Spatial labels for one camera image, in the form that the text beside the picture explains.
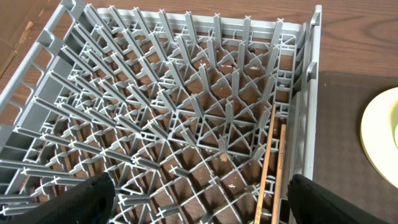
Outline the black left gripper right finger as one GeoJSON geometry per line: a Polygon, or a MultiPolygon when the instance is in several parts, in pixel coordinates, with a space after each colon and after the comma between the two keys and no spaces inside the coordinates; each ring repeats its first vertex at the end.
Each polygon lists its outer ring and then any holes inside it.
{"type": "Polygon", "coordinates": [[[287,198],[297,223],[387,224],[301,174],[289,181],[287,198]]]}

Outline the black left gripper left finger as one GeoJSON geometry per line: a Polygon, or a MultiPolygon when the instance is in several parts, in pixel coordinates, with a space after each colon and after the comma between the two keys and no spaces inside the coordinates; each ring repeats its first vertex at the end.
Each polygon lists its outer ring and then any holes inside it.
{"type": "Polygon", "coordinates": [[[9,220],[15,224],[106,224],[115,197],[114,184],[103,172],[63,194],[9,220]]]}

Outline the wooden chopstick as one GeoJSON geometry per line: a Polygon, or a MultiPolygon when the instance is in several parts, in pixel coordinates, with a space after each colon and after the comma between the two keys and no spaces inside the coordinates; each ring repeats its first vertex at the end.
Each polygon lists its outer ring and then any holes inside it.
{"type": "Polygon", "coordinates": [[[279,223],[279,203],[280,203],[280,193],[282,188],[282,173],[284,166],[284,153],[285,153],[285,139],[286,139],[286,129],[287,125],[282,124],[280,129],[280,139],[279,139],[279,153],[277,159],[277,172],[275,179],[275,190],[274,190],[274,201],[272,206],[272,224],[279,223]]]}
{"type": "Polygon", "coordinates": [[[269,166],[269,158],[271,154],[271,146],[272,146],[272,136],[274,132],[274,120],[275,120],[275,103],[272,105],[272,113],[271,113],[271,120],[269,124],[269,131],[267,135],[267,143],[266,143],[266,151],[263,161],[263,168],[262,168],[262,175],[261,175],[261,184],[259,189],[259,196],[256,205],[256,212],[254,216],[254,224],[260,224],[261,222],[261,214],[262,214],[262,206],[264,201],[264,191],[266,187],[266,178],[267,178],[267,171],[269,166]]]}

